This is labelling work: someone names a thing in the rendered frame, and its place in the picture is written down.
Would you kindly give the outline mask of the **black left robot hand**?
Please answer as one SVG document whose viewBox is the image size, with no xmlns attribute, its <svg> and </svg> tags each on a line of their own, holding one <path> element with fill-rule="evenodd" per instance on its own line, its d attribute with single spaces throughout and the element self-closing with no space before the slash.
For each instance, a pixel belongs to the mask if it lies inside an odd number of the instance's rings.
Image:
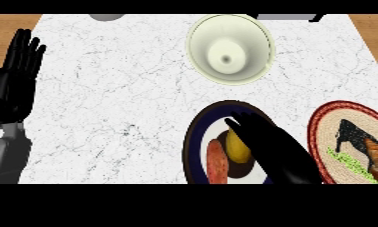
<svg viewBox="0 0 378 227">
<path fill-rule="evenodd" d="M 44 52 L 31 30 L 17 29 L 0 67 L 0 124 L 22 122 L 31 113 Z"/>
</svg>

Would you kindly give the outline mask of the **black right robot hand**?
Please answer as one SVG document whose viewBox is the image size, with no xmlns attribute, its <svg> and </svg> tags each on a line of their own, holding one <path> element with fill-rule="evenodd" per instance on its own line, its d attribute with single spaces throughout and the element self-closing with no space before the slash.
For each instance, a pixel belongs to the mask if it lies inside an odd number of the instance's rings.
<svg viewBox="0 0 378 227">
<path fill-rule="evenodd" d="M 316 162 L 288 132 L 255 113 L 224 119 L 274 184 L 320 184 Z"/>
</svg>

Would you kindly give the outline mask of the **red rimmed woven plate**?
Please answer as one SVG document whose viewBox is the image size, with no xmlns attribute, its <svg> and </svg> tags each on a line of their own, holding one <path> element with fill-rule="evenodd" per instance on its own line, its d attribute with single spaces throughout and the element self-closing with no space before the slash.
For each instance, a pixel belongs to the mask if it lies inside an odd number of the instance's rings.
<svg viewBox="0 0 378 227">
<path fill-rule="evenodd" d="M 325 184 L 378 184 L 378 112 L 330 101 L 313 112 L 307 147 Z"/>
</svg>

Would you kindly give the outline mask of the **dark blue rimmed plate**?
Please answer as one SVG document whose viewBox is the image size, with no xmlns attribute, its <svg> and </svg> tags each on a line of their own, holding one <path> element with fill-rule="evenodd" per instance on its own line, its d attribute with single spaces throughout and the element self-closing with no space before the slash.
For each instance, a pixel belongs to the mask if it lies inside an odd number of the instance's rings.
<svg viewBox="0 0 378 227">
<path fill-rule="evenodd" d="M 232 112 L 255 113 L 273 124 L 266 113 L 242 101 L 218 101 L 201 110 L 189 125 L 183 142 L 181 161 L 189 184 L 208 184 L 206 147 L 212 139 L 226 147 L 229 126 L 224 119 L 232 117 Z M 229 160 L 227 183 L 270 184 L 271 180 L 254 159 L 243 164 Z"/>
</svg>

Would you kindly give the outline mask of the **cream white bowl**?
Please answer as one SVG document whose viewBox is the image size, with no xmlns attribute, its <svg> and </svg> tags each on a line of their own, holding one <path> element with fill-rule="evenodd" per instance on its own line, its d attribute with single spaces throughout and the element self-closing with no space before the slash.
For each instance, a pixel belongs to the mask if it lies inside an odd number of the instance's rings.
<svg viewBox="0 0 378 227">
<path fill-rule="evenodd" d="M 243 85 L 268 72 L 274 42 L 261 22 L 246 14 L 211 14 L 189 30 L 186 53 L 196 71 L 211 81 Z"/>
</svg>

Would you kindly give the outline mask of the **grey round object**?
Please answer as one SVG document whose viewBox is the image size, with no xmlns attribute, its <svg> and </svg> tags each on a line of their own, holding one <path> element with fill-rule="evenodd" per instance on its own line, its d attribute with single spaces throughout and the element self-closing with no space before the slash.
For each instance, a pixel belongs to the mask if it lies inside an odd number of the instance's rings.
<svg viewBox="0 0 378 227">
<path fill-rule="evenodd" d="M 94 20 L 102 22 L 113 21 L 124 16 L 124 14 L 88 14 L 88 15 Z"/>
</svg>

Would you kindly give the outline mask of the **grey flat appliance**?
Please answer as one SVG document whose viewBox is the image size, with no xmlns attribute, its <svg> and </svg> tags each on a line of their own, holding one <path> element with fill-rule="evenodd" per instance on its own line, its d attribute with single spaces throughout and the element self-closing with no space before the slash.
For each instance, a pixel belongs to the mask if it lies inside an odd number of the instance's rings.
<svg viewBox="0 0 378 227">
<path fill-rule="evenodd" d="M 319 22 L 326 14 L 248 14 L 257 20 L 305 20 Z"/>
</svg>

